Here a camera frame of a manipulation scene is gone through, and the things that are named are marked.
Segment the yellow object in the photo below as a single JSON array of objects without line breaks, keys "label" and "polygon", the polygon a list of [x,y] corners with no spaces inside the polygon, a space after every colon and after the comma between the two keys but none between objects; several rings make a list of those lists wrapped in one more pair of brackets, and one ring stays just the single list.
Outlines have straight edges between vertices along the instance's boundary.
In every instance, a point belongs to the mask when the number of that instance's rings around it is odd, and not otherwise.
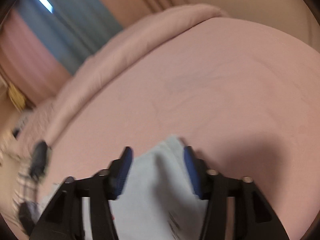
[{"label": "yellow object", "polygon": [[13,105],[19,111],[22,111],[26,107],[26,97],[11,82],[9,83],[8,95]]}]

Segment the blue gripper pad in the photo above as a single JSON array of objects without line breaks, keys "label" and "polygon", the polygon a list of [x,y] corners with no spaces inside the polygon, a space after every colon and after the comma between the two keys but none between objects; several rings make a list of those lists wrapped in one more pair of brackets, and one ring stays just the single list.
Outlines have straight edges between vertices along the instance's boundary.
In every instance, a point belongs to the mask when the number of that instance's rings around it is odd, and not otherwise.
[{"label": "blue gripper pad", "polygon": [[184,162],[186,164],[191,184],[193,186],[194,193],[202,199],[202,190],[201,190],[201,179],[200,174],[196,169],[196,157],[193,153],[193,150],[190,146],[184,148]]},{"label": "blue gripper pad", "polygon": [[115,183],[116,188],[114,192],[116,197],[122,194],[122,190],[124,188],[124,184],[126,182],[126,179],[129,173],[132,159],[133,159],[133,151],[130,147],[126,147],[120,158],[119,173],[116,176],[116,183]]}]

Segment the pink bed sheet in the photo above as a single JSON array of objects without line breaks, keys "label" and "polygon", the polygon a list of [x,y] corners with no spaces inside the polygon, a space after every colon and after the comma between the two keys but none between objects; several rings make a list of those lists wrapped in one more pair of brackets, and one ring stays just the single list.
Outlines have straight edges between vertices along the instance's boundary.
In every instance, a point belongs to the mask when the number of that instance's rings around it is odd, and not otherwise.
[{"label": "pink bed sheet", "polygon": [[122,72],[53,147],[40,197],[66,176],[176,134],[226,176],[252,176],[291,240],[320,210],[320,54],[281,31],[212,18]]}]

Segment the bed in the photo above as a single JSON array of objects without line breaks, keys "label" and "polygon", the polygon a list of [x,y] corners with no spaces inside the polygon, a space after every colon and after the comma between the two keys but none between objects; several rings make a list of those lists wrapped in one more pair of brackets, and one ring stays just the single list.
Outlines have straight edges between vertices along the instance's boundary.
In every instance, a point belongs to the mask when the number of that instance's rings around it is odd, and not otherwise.
[{"label": "bed", "polygon": [[320,54],[292,36],[192,5],[148,16],[89,57],[18,141],[52,148],[39,199],[125,146],[175,134],[224,175],[254,178],[290,239],[320,210]]}]

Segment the floor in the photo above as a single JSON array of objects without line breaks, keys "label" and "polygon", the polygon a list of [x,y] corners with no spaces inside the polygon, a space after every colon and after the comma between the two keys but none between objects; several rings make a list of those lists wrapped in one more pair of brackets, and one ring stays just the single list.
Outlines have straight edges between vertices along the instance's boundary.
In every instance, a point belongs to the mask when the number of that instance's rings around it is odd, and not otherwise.
[{"label": "floor", "polygon": [[303,0],[189,0],[226,10],[231,17],[286,32],[320,52],[320,26]]},{"label": "floor", "polygon": [[0,102],[0,135],[7,129],[13,129],[20,117],[10,99],[7,97]]}]

